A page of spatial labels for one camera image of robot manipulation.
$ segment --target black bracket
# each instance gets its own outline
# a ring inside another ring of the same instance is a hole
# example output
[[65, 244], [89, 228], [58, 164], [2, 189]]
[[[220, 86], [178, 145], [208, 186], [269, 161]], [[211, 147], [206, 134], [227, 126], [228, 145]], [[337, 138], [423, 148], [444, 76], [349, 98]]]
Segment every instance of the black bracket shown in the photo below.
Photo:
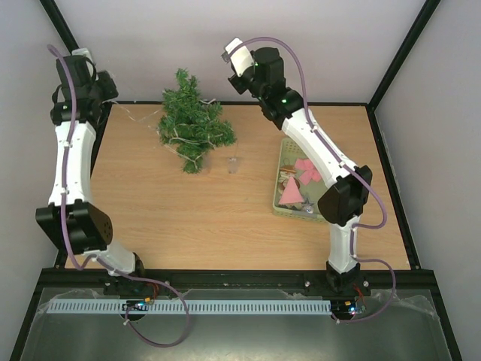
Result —
[[[106, 250], [112, 242], [112, 221], [109, 216], [88, 202], [76, 200], [66, 206], [68, 236], [74, 254], [88, 250]], [[59, 250], [65, 250], [60, 222], [60, 207], [53, 204], [37, 208], [35, 219]]]
[[[75, 98], [77, 100], [75, 119], [81, 123], [89, 122], [94, 129], [97, 129], [102, 104], [119, 96], [116, 85], [107, 71], [97, 72], [94, 64], [86, 56], [70, 55], [64, 56], [63, 59], [67, 64], [74, 83]], [[93, 74], [90, 74], [89, 64], [93, 67]], [[71, 120], [72, 99], [67, 76], [58, 59], [56, 60], [56, 67], [61, 84], [52, 94], [54, 106], [50, 112], [50, 117], [53, 124], [58, 126], [62, 122]], [[64, 102], [57, 102], [59, 91], [62, 91]]]
[[264, 116], [281, 130], [286, 118], [303, 107], [298, 92], [286, 87], [284, 61], [279, 50], [261, 47], [250, 52], [254, 65], [247, 68], [242, 76], [234, 74], [228, 79], [239, 94], [249, 90], [259, 100]]
[[[367, 184], [371, 184], [373, 173], [367, 165], [356, 167], [354, 171]], [[344, 178], [338, 177], [336, 184], [322, 195], [317, 205], [325, 220], [342, 227], [351, 218], [362, 214], [368, 196], [368, 190], [352, 174], [349, 174]]]

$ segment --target green basket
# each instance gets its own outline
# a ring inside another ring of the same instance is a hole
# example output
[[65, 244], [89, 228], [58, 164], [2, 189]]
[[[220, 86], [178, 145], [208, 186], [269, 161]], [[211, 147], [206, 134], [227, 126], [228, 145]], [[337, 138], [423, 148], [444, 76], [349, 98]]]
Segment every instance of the green basket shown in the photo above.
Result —
[[[302, 220], [311, 220], [314, 222], [325, 222], [324, 217], [320, 214], [319, 208], [317, 207], [317, 201], [327, 190], [322, 180], [320, 182], [315, 182], [312, 180], [306, 186], [299, 182], [301, 184], [299, 191], [301, 192], [302, 196], [308, 196], [309, 201], [311, 203], [314, 203], [314, 209], [312, 214], [305, 211], [285, 209], [279, 205], [281, 194], [277, 190], [277, 184], [279, 182], [280, 169], [284, 165], [294, 165], [295, 161], [298, 158], [306, 159], [307, 156], [291, 138], [284, 138], [280, 145], [279, 164], [277, 166], [276, 183], [274, 184], [274, 200], [272, 201], [272, 206], [274, 208], [273, 213], [276, 216], [299, 218]], [[304, 171], [297, 171], [295, 176], [299, 177], [303, 172]]]

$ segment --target black metal frame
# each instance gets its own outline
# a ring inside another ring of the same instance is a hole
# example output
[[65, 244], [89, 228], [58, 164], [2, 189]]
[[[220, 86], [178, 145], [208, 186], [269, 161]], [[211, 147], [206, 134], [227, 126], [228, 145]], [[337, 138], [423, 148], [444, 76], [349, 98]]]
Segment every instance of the black metal frame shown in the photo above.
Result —
[[[325, 284], [326, 271], [186, 271], [186, 270], [146, 270], [146, 277], [169, 281], [170, 285], [183, 292], [190, 289], [265, 289], [283, 290], [287, 293], [300, 293], [306, 296], [322, 296], [335, 300], [336, 297]], [[371, 289], [388, 289], [392, 285], [391, 275], [385, 271], [362, 272]], [[453, 360], [461, 360], [461, 354], [452, 332], [433, 271], [395, 271], [399, 290], [429, 290], [440, 316], [440, 323]], [[38, 279], [37, 286], [26, 312], [17, 338], [11, 361], [20, 359], [29, 334], [29, 329], [37, 311], [41, 294], [46, 288], [89, 289], [102, 288], [108, 279], [105, 270], [84, 270], [46, 268]]]
[[[69, 51], [77, 48], [77, 42], [71, 34], [66, 21], [57, 8], [54, 0], [39, 0], [44, 6], [45, 11], [52, 20], [53, 25], [57, 29], [59, 36], [64, 41]], [[407, 224], [406, 215], [398, 193], [395, 178], [387, 156], [386, 147], [380, 132], [380, 128], [376, 119], [375, 110], [381, 99], [386, 94], [387, 89], [394, 80], [396, 74], [401, 68], [407, 55], [413, 48], [418, 37], [420, 36], [425, 25], [431, 18], [440, 0], [426, 0], [424, 6], [419, 12], [414, 24], [411, 26], [406, 38], [404, 39], [395, 58], [392, 60], [384, 78], [374, 93], [371, 101], [366, 103], [312, 103], [311, 105], [325, 106], [362, 106], [365, 107], [371, 129], [376, 142], [377, 150], [380, 155], [381, 164], [383, 166], [386, 182], [388, 184], [389, 193], [392, 197], [395, 213], [398, 218], [399, 228], [406, 249], [407, 258], [410, 263], [410, 271], [395, 271], [398, 289], [409, 290], [429, 290], [434, 301], [437, 314], [440, 316], [441, 326], [443, 327], [449, 352], [453, 360], [460, 360], [461, 354], [452, 332], [449, 318], [444, 307], [436, 278], [433, 271], [420, 269], [419, 258], [416, 252], [413, 238]], [[119, 102], [121, 104], [161, 104], [161, 102]], [[224, 105], [257, 105], [257, 102], [223, 102]], [[97, 139], [94, 143], [94, 151], [92, 153], [92, 170], [95, 159], [98, 155], [101, 145], [101, 139], [107, 125], [108, 116], [111, 105], [106, 105], [102, 114], [101, 126], [97, 131]], [[42, 270], [38, 284], [32, 296], [23, 321], [21, 330], [18, 335], [17, 343], [11, 356], [11, 361], [18, 360], [21, 357], [23, 348], [29, 334], [29, 328], [35, 316], [41, 293], [44, 288], [99, 288], [102, 287], [104, 280], [107, 278], [107, 272], [103, 270], [84, 270], [78, 272], [76, 270], [65, 269], [65, 261], [67, 257], [64, 252], [59, 252], [53, 268]], [[302, 293], [307, 296], [324, 296], [330, 299], [342, 297], [334, 295], [330, 291], [330, 287], [325, 282], [326, 271], [186, 271], [186, 270], [154, 270], [147, 269], [147, 277], [159, 279], [161, 281], [169, 281], [174, 288], [179, 290], [187, 290], [191, 288], [226, 288], [239, 286], [241, 288], [255, 287], [265, 289], [281, 289], [286, 292]], [[369, 282], [370, 288], [388, 289], [392, 286], [391, 275], [388, 271], [363, 271], [363, 277]], [[306, 287], [306, 281], [310, 282], [310, 286]]]

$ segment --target white wall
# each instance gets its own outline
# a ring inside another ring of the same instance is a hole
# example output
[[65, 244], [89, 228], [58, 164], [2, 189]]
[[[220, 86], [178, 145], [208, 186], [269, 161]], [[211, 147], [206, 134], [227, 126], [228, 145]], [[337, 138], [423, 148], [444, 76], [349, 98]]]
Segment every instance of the white wall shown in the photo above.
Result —
[[424, 268], [481, 355], [481, 2], [441, 2], [377, 111]]
[[[274, 36], [291, 44], [309, 100], [368, 102], [424, 0], [57, 0], [80, 46], [116, 76], [120, 99], [160, 100], [177, 68], [206, 98], [252, 100], [226, 80], [231, 39]], [[269, 43], [253, 44], [255, 47]], [[300, 89], [288, 54], [288, 83]]]
[[42, 267], [56, 250], [35, 222], [53, 185], [51, 94], [59, 83], [46, 44], [59, 37], [38, 1], [0, 10], [0, 360], [10, 358]]

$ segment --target white joint cover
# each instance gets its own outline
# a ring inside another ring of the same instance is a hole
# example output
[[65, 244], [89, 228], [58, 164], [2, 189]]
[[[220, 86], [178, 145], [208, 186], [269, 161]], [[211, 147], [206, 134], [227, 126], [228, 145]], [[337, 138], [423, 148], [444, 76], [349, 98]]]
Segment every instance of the white joint cover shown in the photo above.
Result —
[[[236, 38], [225, 47], [225, 51], [230, 54], [233, 49], [240, 44], [242, 44], [242, 40]], [[231, 57], [231, 62], [234, 66], [235, 72], [237, 73], [238, 77], [240, 77], [247, 68], [254, 64], [254, 59], [250, 55], [249, 49], [247, 49], [247, 47], [241, 47]]]
[[[348, 272], [355, 267], [357, 261], [351, 257], [350, 237], [351, 227], [359, 222], [359, 217], [351, 218], [344, 227], [331, 224], [331, 252], [329, 254], [329, 265], [338, 273]], [[357, 228], [354, 229], [354, 254], [358, 237]]]
[[[90, 250], [84, 252], [83, 256], [89, 256], [91, 254], [96, 255], [117, 271], [129, 274], [135, 270], [135, 255], [129, 250], [126, 250], [115, 239], [107, 246], [106, 250]], [[113, 276], [118, 276], [116, 273], [109, 273]]]
[[[54, 203], [56, 206], [60, 206], [62, 199], [62, 162], [70, 123], [63, 122], [55, 128], [57, 135], [57, 167], [55, 183], [48, 202], [49, 204]], [[80, 124], [76, 121], [67, 163], [68, 205], [72, 205], [75, 199], [93, 203], [90, 191], [90, 164], [94, 142], [95, 130], [93, 127], [89, 123]]]
[[[336, 144], [327, 136], [322, 130], [319, 124], [316, 122], [312, 112], [309, 110], [310, 119], [313, 121], [314, 126], [317, 127], [318, 132], [322, 134], [322, 137], [334, 148], [337, 155], [348, 165], [351, 169], [354, 169], [355, 163], [347, 158], [337, 148]], [[316, 169], [322, 176], [322, 179], [327, 188], [330, 188], [337, 182], [337, 177], [346, 177], [349, 172], [341, 168], [336, 159], [329, 152], [328, 148], [317, 138], [316, 134], [311, 132], [310, 125], [307, 123], [305, 110], [299, 109], [292, 114], [292, 117], [285, 119], [283, 123], [283, 131], [288, 135], [295, 143], [302, 149], [309, 158]]]

